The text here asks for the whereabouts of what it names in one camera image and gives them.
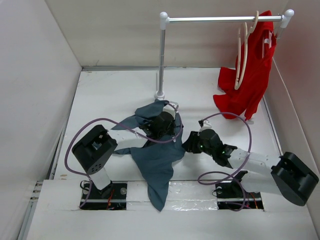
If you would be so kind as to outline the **blue grey t shirt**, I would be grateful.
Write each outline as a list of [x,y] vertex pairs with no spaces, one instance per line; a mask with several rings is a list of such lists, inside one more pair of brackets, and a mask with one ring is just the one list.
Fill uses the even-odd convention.
[[[155,100],[153,103],[137,108],[134,115],[123,119],[112,129],[124,130],[123,126],[133,130],[140,128],[144,120],[156,117],[163,112],[163,107],[168,102],[168,100]],[[175,125],[174,136],[148,137],[143,132],[149,139],[161,141],[161,143],[147,139],[142,147],[130,145],[114,152],[116,155],[131,155],[147,183],[149,200],[159,212],[165,207],[169,182],[174,174],[173,163],[181,160],[186,152],[182,148],[183,124],[179,115],[175,117]]]

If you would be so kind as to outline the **beige wooden hanger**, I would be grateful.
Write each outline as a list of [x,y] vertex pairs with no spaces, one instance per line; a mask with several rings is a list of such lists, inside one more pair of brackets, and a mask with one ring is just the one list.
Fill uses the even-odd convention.
[[247,60],[248,60],[248,49],[249,49],[248,40],[250,35],[256,29],[259,14],[260,13],[257,10],[253,25],[250,28],[248,28],[248,24],[244,22],[242,24],[242,27],[240,26],[237,31],[237,63],[236,63],[236,77],[234,82],[235,90],[238,90],[240,88],[244,79]]

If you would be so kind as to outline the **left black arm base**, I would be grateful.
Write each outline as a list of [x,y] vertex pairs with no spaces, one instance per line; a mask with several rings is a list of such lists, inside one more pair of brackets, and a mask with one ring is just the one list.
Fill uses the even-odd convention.
[[102,193],[94,184],[91,185],[87,180],[80,182],[82,190],[80,198],[81,210],[107,210],[122,211],[127,209],[127,188],[126,182],[113,182],[108,189]]

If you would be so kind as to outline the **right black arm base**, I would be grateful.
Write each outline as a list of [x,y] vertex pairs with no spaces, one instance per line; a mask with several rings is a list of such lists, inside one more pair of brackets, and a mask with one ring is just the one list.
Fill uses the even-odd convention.
[[244,193],[237,183],[241,183],[248,171],[242,170],[232,180],[222,181],[214,185],[212,195],[217,199],[218,210],[238,211],[243,203],[243,210],[264,210],[262,196],[260,192]]

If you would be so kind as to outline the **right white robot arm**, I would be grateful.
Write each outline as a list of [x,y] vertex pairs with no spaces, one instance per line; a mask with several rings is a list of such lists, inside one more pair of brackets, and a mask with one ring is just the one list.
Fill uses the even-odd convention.
[[182,148],[193,154],[207,154],[221,167],[238,170],[231,191],[237,197],[247,192],[283,196],[297,206],[304,206],[316,188],[318,176],[294,153],[280,156],[249,153],[224,144],[213,129],[191,131]]

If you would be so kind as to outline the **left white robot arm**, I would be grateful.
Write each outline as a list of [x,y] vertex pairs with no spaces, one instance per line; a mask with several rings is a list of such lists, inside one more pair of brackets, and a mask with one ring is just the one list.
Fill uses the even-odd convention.
[[165,197],[173,176],[172,163],[185,155],[182,148],[183,124],[176,112],[163,108],[137,110],[110,130],[95,125],[78,142],[71,141],[68,150],[94,185],[100,198],[107,198],[113,188],[105,164],[112,156],[131,155],[152,196]]

